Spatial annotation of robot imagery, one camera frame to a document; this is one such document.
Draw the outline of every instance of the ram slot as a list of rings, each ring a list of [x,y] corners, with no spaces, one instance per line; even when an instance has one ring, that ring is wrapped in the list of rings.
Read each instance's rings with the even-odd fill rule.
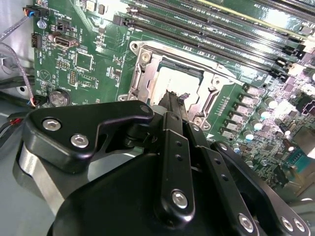
[[[255,29],[257,31],[260,31],[260,33],[257,31],[254,31],[254,30],[246,31],[242,28],[237,27],[236,25],[232,25],[231,23],[227,23],[227,22],[222,21],[220,19],[216,19],[215,17],[210,17],[208,15],[201,14],[201,13],[198,13],[195,11],[188,11],[184,7],[175,5],[175,4],[170,3],[168,1],[165,1],[165,0],[136,0],[135,2],[139,2],[139,3],[143,3],[143,4],[152,3],[152,4],[158,5],[160,7],[167,8],[169,10],[184,14],[187,17],[192,17],[195,20],[203,21],[205,24],[208,24],[210,26],[212,25],[212,26],[222,27],[226,30],[229,30],[229,31],[232,31],[235,33],[242,33],[244,36],[246,36],[248,38],[251,38],[254,40],[264,41],[264,44],[271,45],[271,46],[277,47],[277,48],[283,48],[286,45],[286,42],[288,40],[288,35],[278,33],[274,30],[267,29],[267,28],[264,28],[264,27],[256,25],[256,24],[252,24],[250,22],[243,21],[241,19],[231,17],[231,16],[228,16],[228,15],[220,13],[220,12],[215,12],[214,14],[217,16],[220,16],[226,20],[236,22],[237,24],[244,25],[244,26],[250,27],[252,29]],[[182,2],[187,3],[193,7],[202,9],[204,11],[210,11],[208,7],[196,4],[194,2],[190,2],[189,0],[182,0]],[[264,39],[264,38],[262,38],[261,33],[268,33],[268,34],[273,35],[273,37],[270,39]]]
[[[162,37],[170,39],[172,41],[176,41],[178,43],[192,47],[194,49],[203,50],[204,52],[206,52],[208,54],[212,54],[212,55],[217,56],[217,57],[222,57],[226,60],[230,60],[232,62],[238,63],[242,66],[250,67],[250,68],[255,69],[261,73],[268,74],[271,71],[271,68],[269,66],[266,66],[263,64],[258,64],[255,61],[245,59],[242,56],[228,53],[228,52],[226,52],[220,48],[216,48],[216,47],[207,45],[207,44],[202,43],[202,42],[194,41],[194,40],[187,38],[185,36],[178,35],[176,33],[170,32],[168,30],[164,30],[164,29],[161,29],[159,27],[149,25],[147,23],[138,21],[136,19],[133,19],[133,22],[131,23],[131,25],[128,25],[128,27],[133,27],[136,30],[147,31],[147,32],[150,32],[150,33],[155,34],[157,36],[162,36]],[[175,26],[167,26],[167,27],[173,28],[173,29],[177,28]]]
[[[308,13],[303,10],[296,9],[288,4],[283,4],[274,0],[255,0],[255,2],[259,2],[261,4],[273,7],[279,11],[283,11],[286,13],[289,13],[293,16],[299,17],[301,19],[304,19],[306,21],[315,22],[315,15],[314,13]]]
[[[308,11],[312,14],[314,14],[315,12],[315,6],[309,5],[307,3],[304,3],[298,0],[278,0],[278,1],[285,2],[291,6],[298,7],[301,10]]]
[[[180,28],[188,28],[189,30],[191,30],[191,31],[193,31],[195,33],[199,33],[202,36],[208,36],[208,37],[211,37],[213,39],[216,39],[216,40],[218,40],[217,42],[224,43],[225,45],[228,44],[229,46],[238,47],[238,48],[240,48],[243,51],[248,51],[249,53],[254,53],[255,55],[259,55],[259,56],[265,58],[266,60],[270,60],[271,63],[273,63],[275,60],[277,60],[277,58],[279,56],[281,56],[281,54],[282,54],[281,50],[279,50],[279,49],[271,49],[271,48],[267,48],[267,47],[265,47],[265,48],[267,48],[269,51],[272,51],[272,53],[267,53],[266,51],[263,51],[263,50],[258,52],[259,49],[251,47],[249,45],[249,43],[247,43],[246,45],[245,44],[241,44],[241,43],[236,42],[234,40],[228,39],[228,38],[226,38],[226,37],[224,37],[222,35],[210,32],[208,30],[203,30],[203,29],[201,29],[199,27],[195,27],[192,24],[185,24],[183,26],[182,22],[179,22],[179,21],[177,21],[177,20],[175,20],[173,18],[168,18],[166,16],[161,16],[159,14],[156,14],[155,12],[148,11],[148,10],[146,10],[144,8],[137,8],[137,11],[142,16],[147,16],[147,17],[150,17],[152,19],[159,20],[160,22],[169,23],[169,24],[175,25],[175,26],[180,27]]]

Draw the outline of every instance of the black cable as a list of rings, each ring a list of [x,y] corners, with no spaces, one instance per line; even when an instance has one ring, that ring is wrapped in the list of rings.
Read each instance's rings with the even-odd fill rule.
[[[0,134],[11,125],[10,122],[4,123],[1,127],[0,127]]]
[[[29,102],[28,100],[18,98],[18,97],[15,97],[15,96],[12,96],[12,95],[9,95],[0,91],[0,100],[1,99],[6,100],[9,103],[12,103],[14,105],[21,106],[21,107],[28,107],[31,109],[31,107],[27,105],[27,103]]]
[[[35,77],[28,76],[28,78],[30,81],[30,85],[33,86],[35,84]],[[22,76],[17,76],[17,77],[0,81],[0,90],[22,87],[22,86],[25,86],[25,81]]]
[[[14,131],[19,128],[21,123],[17,124],[11,124],[9,123],[9,128],[4,131],[4,133],[0,137],[0,148],[3,147],[6,141],[11,137],[11,135],[14,133]]]

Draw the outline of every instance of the capacitor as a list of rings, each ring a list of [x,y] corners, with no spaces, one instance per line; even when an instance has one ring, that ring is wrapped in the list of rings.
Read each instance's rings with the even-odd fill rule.
[[[288,126],[288,129],[292,132],[294,131],[296,128],[296,123],[295,122],[291,122],[291,124]]]
[[[245,162],[251,169],[254,169],[254,163],[251,160]]]
[[[55,38],[60,36],[60,35],[61,35],[60,32],[53,32],[53,33],[50,33],[49,35],[47,35],[47,38],[49,41],[54,42]]]
[[[254,127],[254,130],[257,130],[257,131],[262,130],[262,127],[263,127],[262,123],[257,119],[253,119],[251,121],[251,125]]]
[[[252,134],[252,132],[250,130],[244,131],[243,135],[244,135],[245,139],[248,141],[254,140],[254,135]]]
[[[240,146],[239,144],[235,143],[232,145],[232,149],[235,153],[240,153],[241,152],[241,149],[240,149]]]
[[[37,26],[41,30],[45,30],[47,28],[47,23],[44,20],[39,20],[39,21],[37,21]]]
[[[260,117],[262,119],[268,119],[270,118],[271,114],[269,113],[269,111],[267,111],[265,108],[260,108],[258,110],[258,114],[260,115]]]
[[[295,149],[294,145],[288,139],[283,139],[282,143],[288,151],[293,151]]]
[[[285,136],[288,136],[291,134],[291,131],[287,128],[287,126],[284,123],[280,123],[279,128],[284,133]]]
[[[262,160],[261,162],[262,166],[268,166],[268,161],[267,160]]]
[[[265,103],[267,104],[267,106],[270,108],[270,109],[275,109],[278,107],[278,103],[277,101],[275,101],[272,97],[267,97],[265,99]]]
[[[71,104],[71,97],[69,93],[58,88],[49,93],[49,102],[54,107],[66,107]]]

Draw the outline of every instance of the metal screw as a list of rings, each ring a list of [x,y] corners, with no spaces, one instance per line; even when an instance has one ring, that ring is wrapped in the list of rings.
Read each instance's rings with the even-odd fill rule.
[[[284,217],[281,217],[281,220],[286,229],[289,230],[290,232],[293,232],[293,226],[291,225],[291,223]]]
[[[75,134],[71,137],[71,143],[77,148],[86,148],[89,145],[89,140],[82,134]]]
[[[47,23],[44,22],[43,20],[39,20],[37,21],[37,26],[41,29],[41,30],[44,30],[47,28]]]
[[[181,209],[185,209],[188,206],[188,200],[186,196],[180,191],[174,191],[172,194],[173,202]]]
[[[227,151],[227,147],[224,144],[220,144],[220,147],[224,150]]]
[[[304,226],[302,225],[302,223],[300,222],[300,221],[298,221],[297,219],[293,219],[294,220],[294,223],[295,223],[295,225],[296,225],[296,227],[300,230],[300,231],[302,231],[302,232],[305,232],[305,228],[304,228]]]
[[[143,62],[149,62],[150,60],[150,54],[149,53],[143,53],[141,55],[141,59],[143,60]]]
[[[57,131],[61,128],[61,124],[55,119],[46,119],[43,122],[43,127],[49,131]]]
[[[149,112],[150,112],[149,108],[148,108],[147,106],[145,106],[145,105],[141,105],[140,108],[141,108],[141,110],[144,111],[145,113],[149,113]]]
[[[241,225],[244,227],[244,229],[247,232],[249,232],[249,233],[254,232],[254,226],[253,226],[252,222],[247,218],[247,216],[240,213],[238,215],[238,220],[240,221]]]
[[[192,127],[193,127],[193,129],[196,130],[196,131],[199,131],[199,130],[200,130],[199,127],[198,127],[197,125],[195,125],[195,124],[193,124]]]

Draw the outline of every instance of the screw hole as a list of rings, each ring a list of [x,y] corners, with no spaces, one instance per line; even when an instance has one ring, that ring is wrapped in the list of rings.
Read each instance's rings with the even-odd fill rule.
[[[138,45],[134,43],[134,44],[132,44],[131,48],[132,48],[133,50],[137,50],[137,49],[138,49]]]
[[[223,178],[224,181],[228,181],[228,177],[226,177],[225,175],[221,175],[221,177]]]
[[[177,160],[179,160],[179,161],[183,161],[183,160],[184,160],[181,155],[178,155],[178,154],[177,154],[175,157],[176,157]]]

